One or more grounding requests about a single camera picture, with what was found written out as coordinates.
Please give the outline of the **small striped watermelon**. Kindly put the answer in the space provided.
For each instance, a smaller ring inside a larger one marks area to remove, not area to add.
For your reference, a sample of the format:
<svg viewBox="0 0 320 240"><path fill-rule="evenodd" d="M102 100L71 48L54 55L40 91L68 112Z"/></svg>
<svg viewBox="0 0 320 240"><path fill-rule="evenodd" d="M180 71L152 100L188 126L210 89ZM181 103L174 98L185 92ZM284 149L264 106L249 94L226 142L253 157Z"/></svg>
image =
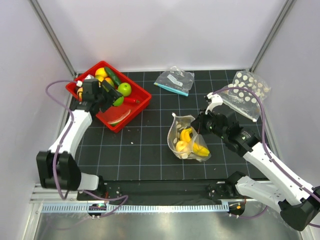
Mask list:
<svg viewBox="0 0 320 240"><path fill-rule="evenodd" d="M112 105L113 105L114 107L119 107L119 106L121 106L121 105L123 104L124 99L125 99L125 98L124 98L123 96L121 96L121 97L119 97L117 100L115 100Z"/></svg>

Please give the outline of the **yellow banana bunch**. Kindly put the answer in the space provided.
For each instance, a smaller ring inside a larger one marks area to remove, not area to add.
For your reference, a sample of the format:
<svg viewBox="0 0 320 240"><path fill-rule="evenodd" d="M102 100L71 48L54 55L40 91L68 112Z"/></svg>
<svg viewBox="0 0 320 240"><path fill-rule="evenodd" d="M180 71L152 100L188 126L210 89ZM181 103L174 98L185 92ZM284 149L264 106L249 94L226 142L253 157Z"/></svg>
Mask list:
<svg viewBox="0 0 320 240"><path fill-rule="evenodd" d="M210 155L210 151L205 146L197 143L198 139L198 135L193 134L191 127L183 129L180 132L180 141L188 143L187 151L180 152L183 159L186 159L190 154L200 157L208 157Z"/></svg>

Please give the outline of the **yellow orange round fruit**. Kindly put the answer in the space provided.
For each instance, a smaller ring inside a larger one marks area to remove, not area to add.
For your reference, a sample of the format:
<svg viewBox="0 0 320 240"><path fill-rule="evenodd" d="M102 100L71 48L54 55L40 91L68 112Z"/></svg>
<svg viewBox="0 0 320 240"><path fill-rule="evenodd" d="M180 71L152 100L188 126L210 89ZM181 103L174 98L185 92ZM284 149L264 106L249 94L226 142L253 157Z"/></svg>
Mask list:
<svg viewBox="0 0 320 240"><path fill-rule="evenodd" d="M186 141L180 140L175 145L175 150L177 152L185 152L188 149L188 143Z"/></svg>

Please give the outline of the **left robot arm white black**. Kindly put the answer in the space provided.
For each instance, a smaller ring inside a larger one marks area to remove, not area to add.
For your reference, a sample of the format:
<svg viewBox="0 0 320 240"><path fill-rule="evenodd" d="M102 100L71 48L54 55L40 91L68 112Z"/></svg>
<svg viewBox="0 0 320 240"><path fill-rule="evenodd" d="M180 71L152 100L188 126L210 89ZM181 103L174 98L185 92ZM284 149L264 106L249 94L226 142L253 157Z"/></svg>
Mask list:
<svg viewBox="0 0 320 240"><path fill-rule="evenodd" d="M82 94L72 108L50 95L52 100L68 111L69 118L50 148L40 151L36 156L39 180L42 188L56 189L63 200L70 191L83 192L94 200L101 200L107 192L103 177L82 172L75 161L75 155L97 113L104 113L116 103L123 103L124 96L106 80L90 78L73 83L82 89Z"/></svg>

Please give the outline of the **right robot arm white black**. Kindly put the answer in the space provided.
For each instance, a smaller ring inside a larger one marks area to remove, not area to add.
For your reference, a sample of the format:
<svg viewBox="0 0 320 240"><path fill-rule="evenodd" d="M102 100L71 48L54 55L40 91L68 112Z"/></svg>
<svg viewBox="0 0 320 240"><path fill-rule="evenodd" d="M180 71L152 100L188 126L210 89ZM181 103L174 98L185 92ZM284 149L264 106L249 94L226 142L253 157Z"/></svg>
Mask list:
<svg viewBox="0 0 320 240"><path fill-rule="evenodd" d="M190 125L198 134L221 138L229 150L254 165L274 185L263 185L236 172L226 180L225 192L230 198L253 198L277 211L297 231L303 231L319 214L320 188L288 168L254 132L239 125L234 113L202 111Z"/></svg>

